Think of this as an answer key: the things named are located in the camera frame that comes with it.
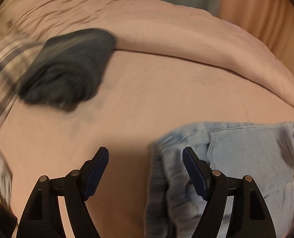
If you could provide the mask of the light blue denim jeans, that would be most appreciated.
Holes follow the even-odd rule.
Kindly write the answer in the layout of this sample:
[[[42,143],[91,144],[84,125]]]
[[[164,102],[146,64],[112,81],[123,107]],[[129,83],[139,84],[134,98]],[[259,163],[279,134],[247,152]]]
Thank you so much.
[[[277,237],[294,226],[294,123],[205,122],[183,126],[151,146],[145,237],[191,237],[205,208],[183,164],[183,149],[228,177],[253,177]]]

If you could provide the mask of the folded dark grey pants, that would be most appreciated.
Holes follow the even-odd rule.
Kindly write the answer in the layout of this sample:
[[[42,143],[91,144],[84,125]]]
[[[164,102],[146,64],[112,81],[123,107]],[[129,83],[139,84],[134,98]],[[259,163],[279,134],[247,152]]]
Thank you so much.
[[[72,110],[95,96],[115,45],[116,38],[102,29],[50,38],[22,77],[20,99]]]

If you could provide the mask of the plaid pillow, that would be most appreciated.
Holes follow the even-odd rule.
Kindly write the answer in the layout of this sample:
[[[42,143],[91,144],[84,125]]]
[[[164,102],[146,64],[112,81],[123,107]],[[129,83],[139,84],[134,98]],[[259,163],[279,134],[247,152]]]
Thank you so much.
[[[18,85],[43,43],[23,36],[0,41],[0,125],[17,97]]]

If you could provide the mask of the pink duvet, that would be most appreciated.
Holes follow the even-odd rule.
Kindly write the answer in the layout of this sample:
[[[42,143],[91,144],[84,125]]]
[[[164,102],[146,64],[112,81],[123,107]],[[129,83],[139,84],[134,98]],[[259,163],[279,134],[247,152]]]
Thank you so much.
[[[294,76],[244,29],[201,9],[157,0],[8,0],[11,31],[47,40],[98,28],[120,50],[166,55],[232,70],[294,107]]]

